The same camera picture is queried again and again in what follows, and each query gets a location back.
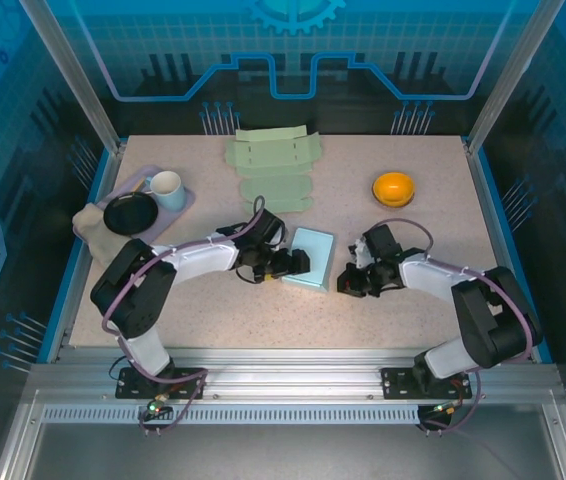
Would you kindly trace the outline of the lavender plastic tray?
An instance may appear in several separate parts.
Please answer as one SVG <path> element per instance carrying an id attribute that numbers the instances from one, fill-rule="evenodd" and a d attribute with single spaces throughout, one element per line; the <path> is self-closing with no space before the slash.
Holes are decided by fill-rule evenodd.
<path id="1" fill-rule="evenodd" d="M 101 209 L 103 212 L 106 208 L 106 205 L 116 198 L 119 195 L 123 195 L 126 193 L 130 193 L 132 187 L 136 184 L 136 182 L 141 177 L 151 177 L 156 173 L 164 171 L 162 168 L 156 165 L 147 165 L 144 167 L 139 168 L 136 172 L 132 175 L 128 176 L 118 187 L 115 187 L 114 190 L 101 199 L 97 203 L 97 207 Z M 189 188 L 185 188 L 186 192 L 186 204 L 184 208 L 180 211 L 169 211 L 163 207 L 161 207 L 158 202 L 156 201 L 155 197 L 150 193 L 148 185 L 145 183 L 144 188 L 141 192 L 149 194 L 157 203 L 158 205 L 158 217 L 156 222 L 146 231 L 129 236 L 132 238 L 138 238 L 143 240 L 145 243 L 152 243 L 158 239 L 158 237 L 166 231 L 174 222 L 176 222 L 195 202 L 195 195 L 194 192 L 191 191 Z"/>

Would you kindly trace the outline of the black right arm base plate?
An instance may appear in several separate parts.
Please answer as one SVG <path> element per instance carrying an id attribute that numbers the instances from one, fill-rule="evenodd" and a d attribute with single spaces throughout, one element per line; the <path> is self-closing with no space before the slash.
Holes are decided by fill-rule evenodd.
<path id="1" fill-rule="evenodd" d="M 380 375 L 385 400 L 466 400 L 473 397 L 467 374 L 446 379 L 419 379 L 412 368 L 382 368 Z"/>

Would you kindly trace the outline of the orange bowl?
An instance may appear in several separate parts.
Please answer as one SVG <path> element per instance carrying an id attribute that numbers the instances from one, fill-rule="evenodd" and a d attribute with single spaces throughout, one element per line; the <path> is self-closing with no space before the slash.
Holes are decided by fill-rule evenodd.
<path id="1" fill-rule="evenodd" d="M 414 199 L 416 187 L 409 175 L 401 172 L 387 172 L 374 181 L 372 193 L 380 204 L 391 208 L 401 208 Z"/>

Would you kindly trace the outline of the light green paper box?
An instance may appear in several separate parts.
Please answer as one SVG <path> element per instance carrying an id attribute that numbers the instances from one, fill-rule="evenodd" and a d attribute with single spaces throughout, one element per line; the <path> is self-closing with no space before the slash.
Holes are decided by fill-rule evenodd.
<path id="1" fill-rule="evenodd" d="M 258 196 L 272 213 L 311 208 L 310 173 L 322 154 L 319 135 L 309 134 L 304 125 L 238 130 L 225 144 L 225 161 L 241 177 L 239 192 L 247 212 Z"/>

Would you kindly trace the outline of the light blue cup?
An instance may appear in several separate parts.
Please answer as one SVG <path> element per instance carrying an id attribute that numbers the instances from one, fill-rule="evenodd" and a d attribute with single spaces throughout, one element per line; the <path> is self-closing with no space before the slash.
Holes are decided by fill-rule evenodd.
<path id="1" fill-rule="evenodd" d="M 169 211 L 180 211 L 186 204 L 186 192 L 181 177 L 164 170 L 146 178 L 150 193 L 158 204 Z"/>

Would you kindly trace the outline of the aluminium mounting rail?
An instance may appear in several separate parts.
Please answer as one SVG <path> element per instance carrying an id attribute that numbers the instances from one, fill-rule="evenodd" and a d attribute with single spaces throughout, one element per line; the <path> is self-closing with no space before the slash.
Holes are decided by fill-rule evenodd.
<path id="1" fill-rule="evenodd" d="M 208 370 L 208 403 L 379 403 L 380 371 L 410 367 L 415 348 L 222 349 L 173 348 L 174 363 Z M 40 365 L 69 396 L 107 398 L 113 381 L 107 371 L 111 348 L 71 348 L 58 362 Z M 565 400 L 558 369 L 534 362 L 503 364 L 478 376 L 484 405 L 544 405 Z"/>

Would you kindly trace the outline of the light blue paper box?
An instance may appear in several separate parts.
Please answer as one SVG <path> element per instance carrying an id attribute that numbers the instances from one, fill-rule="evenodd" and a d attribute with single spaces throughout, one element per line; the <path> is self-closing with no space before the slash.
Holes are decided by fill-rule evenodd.
<path id="1" fill-rule="evenodd" d="M 334 236 L 309 228 L 298 227 L 292 238 L 292 248 L 303 250 L 309 257 L 306 273 L 285 276 L 283 283 L 327 293 L 333 261 Z"/>

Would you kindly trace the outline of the aluminium frame post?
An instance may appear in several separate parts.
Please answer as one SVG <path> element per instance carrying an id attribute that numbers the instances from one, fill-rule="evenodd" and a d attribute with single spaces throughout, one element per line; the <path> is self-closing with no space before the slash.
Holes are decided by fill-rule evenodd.
<path id="1" fill-rule="evenodd" d="M 119 135 L 46 0 L 18 1 L 99 140 L 110 154 L 117 155 L 122 145 Z"/>
<path id="2" fill-rule="evenodd" d="M 478 154 L 516 86 L 529 68 L 564 2 L 565 0 L 538 1 L 534 13 L 469 133 L 466 140 L 466 153 L 469 157 Z"/>

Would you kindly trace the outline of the black round plate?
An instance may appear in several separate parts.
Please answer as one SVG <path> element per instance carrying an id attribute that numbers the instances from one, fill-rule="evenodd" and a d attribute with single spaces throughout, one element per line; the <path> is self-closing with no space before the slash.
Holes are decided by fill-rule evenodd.
<path id="1" fill-rule="evenodd" d="M 103 221 L 112 232 L 132 236 L 148 230 L 156 222 L 158 212 L 158 205 L 149 194 L 130 192 L 106 205 Z"/>

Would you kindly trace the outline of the beige folded cloth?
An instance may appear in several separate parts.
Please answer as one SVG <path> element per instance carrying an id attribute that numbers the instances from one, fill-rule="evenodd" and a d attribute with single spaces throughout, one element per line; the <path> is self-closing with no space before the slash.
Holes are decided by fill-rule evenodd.
<path id="1" fill-rule="evenodd" d="M 75 234 L 87 245 L 92 258 L 107 268 L 131 237 L 111 231 L 104 222 L 104 212 L 88 203 L 72 219 Z"/>

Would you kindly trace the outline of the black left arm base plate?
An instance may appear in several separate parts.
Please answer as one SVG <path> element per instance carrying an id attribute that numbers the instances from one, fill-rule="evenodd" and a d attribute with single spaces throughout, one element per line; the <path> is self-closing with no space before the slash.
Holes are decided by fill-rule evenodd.
<path id="1" fill-rule="evenodd" d="M 187 400 L 200 384 L 199 370 L 195 368 L 176 369 L 172 376 L 179 383 L 164 384 L 149 380 L 133 367 L 119 371 L 115 397 L 125 400 L 150 400 L 164 394 L 169 400 Z"/>

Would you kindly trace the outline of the blue table side panel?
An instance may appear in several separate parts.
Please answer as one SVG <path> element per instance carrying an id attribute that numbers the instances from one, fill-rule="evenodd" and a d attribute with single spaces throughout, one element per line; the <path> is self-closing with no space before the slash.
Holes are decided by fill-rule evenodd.
<path id="1" fill-rule="evenodd" d="M 103 150 L 101 157 L 97 164 L 97 170 L 89 189 L 87 201 L 91 202 L 97 198 L 100 188 L 103 183 L 104 175 L 110 164 L 111 154 L 107 150 Z M 37 355 L 36 363 L 50 363 L 56 357 L 55 342 L 57 335 L 63 332 L 61 327 L 61 318 L 67 295 L 72 283 L 72 279 L 77 270 L 79 256 L 82 249 L 82 241 L 74 236 L 74 242 L 70 250 L 66 268 L 59 286 L 59 290 L 50 314 L 47 328 L 45 330 L 41 347 Z"/>
<path id="2" fill-rule="evenodd" d="M 512 230 L 506 218 L 505 208 L 484 150 L 480 148 L 477 153 L 470 155 L 468 164 L 497 263 L 508 267 L 513 272 L 532 312 L 538 315 Z"/>

